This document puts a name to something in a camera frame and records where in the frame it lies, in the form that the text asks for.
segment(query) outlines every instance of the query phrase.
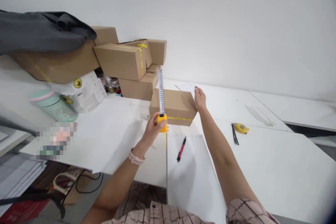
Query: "white wall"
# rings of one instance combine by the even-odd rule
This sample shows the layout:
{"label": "white wall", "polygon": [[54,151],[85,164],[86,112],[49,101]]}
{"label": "white wall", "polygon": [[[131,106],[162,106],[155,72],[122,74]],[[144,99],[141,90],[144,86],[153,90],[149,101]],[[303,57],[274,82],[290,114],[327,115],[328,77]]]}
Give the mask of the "white wall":
{"label": "white wall", "polygon": [[0,56],[0,124],[36,133],[36,127],[54,122],[28,100],[31,92],[46,88],[8,55]]}
{"label": "white wall", "polygon": [[0,0],[67,11],[120,41],[167,39],[164,77],[336,102],[336,0]]}

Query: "hand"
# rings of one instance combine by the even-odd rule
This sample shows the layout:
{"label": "hand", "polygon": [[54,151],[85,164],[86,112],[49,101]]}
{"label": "hand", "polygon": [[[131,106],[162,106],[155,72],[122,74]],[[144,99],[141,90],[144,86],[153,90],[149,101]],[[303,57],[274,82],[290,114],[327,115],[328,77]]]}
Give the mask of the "hand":
{"label": "hand", "polygon": [[152,146],[160,130],[166,126],[167,120],[163,120],[159,124],[155,122],[155,119],[159,116],[159,114],[160,112],[156,112],[152,118],[149,119],[141,140],[132,151],[135,156],[142,158],[148,148]]}
{"label": "hand", "polygon": [[205,104],[205,100],[206,97],[203,90],[195,86],[195,103],[198,111],[206,109],[207,106]]}

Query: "yellow strap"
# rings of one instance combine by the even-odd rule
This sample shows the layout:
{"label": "yellow strap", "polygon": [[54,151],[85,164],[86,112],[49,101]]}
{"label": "yellow strap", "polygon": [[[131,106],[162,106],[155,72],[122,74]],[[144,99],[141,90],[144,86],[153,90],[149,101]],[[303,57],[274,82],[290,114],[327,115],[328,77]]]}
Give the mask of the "yellow strap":
{"label": "yellow strap", "polygon": [[166,149],[167,148],[167,133],[164,133],[164,149]]}
{"label": "yellow strap", "polygon": [[139,45],[137,45],[137,46],[147,48],[147,46],[146,46],[145,44],[139,44]]}
{"label": "yellow strap", "polygon": [[193,121],[193,119],[188,119],[188,118],[181,118],[181,117],[169,117],[167,116],[168,119],[174,119],[174,120],[183,120],[183,121]]}
{"label": "yellow strap", "polygon": [[33,67],[35,67],[35,69],[43,76],[43,78],[48,81],[48,82],[52,82],[51,79],[46,75],[46,73],[38,66],[34,63],[34,61],[29,58],[29,56],[27,56],[26,53],[23,53],[23,55],[26,57],[26,59],[28,59],[30,61],[30,63],[33,65]]}
{"label": "yellow strap", "polygon": [[[120,46],[120,45],[115,45],[114,47],[127,48],[127,49],[137,49],[135,47],[123,47],[123,46]],[[143,63],[142,63],[142,50],[141,50],[141,48],[139,48],[139,50],[140,50],[140,59],[141,59],[141,70],[142,70],[142,76],[143,76],[144,75],[144,73],[143,73],[144,72],[144,66],[143,66]]]}

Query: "mint green bottle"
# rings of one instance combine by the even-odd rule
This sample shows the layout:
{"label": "mint green bottle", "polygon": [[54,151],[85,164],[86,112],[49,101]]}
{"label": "mint green bottle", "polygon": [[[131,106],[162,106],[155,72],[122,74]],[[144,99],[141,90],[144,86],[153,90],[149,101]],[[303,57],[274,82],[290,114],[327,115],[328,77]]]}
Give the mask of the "mint green bottle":
{"label": "mint green bottle", "polygon": [[43,89],[30,94],[28,99],[59,122],[74,122],[78,114],[74,112],[53,90]]}

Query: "wristwatch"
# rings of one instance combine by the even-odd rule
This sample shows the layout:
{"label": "wristwatch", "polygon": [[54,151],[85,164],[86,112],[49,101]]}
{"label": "wristwatch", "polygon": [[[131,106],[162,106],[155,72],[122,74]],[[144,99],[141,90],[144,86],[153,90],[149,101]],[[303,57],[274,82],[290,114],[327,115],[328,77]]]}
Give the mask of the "wristwatch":
{"label": "wristwatch", "polygon": [[139,158],[137,156],[134,156],[134,154],[132,153],[133,149],[134,148],[132,148],[131,151],[129,152],[128,158],[130,159],[131,163],[141,165],[145,161],[145,158]]}

